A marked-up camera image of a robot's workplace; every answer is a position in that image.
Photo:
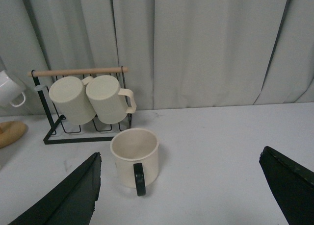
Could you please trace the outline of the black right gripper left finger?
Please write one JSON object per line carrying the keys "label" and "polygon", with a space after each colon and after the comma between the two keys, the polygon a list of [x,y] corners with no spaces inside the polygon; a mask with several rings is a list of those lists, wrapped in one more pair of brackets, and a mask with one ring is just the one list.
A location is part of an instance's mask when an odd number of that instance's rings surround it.
{"label": "black right gripper left finger", "polygon": [[88,225],[101,187],[101,155],[96,152],[12,225]]}

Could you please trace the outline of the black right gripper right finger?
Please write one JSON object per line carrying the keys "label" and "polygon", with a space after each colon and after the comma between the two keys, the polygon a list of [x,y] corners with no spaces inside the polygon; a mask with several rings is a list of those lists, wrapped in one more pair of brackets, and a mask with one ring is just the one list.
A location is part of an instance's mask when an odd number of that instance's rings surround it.
{"label": "black right gripper right finger", "polygon": [[314,173],[266,146],[259,159],[268,186],[290,225],[314,223]]}

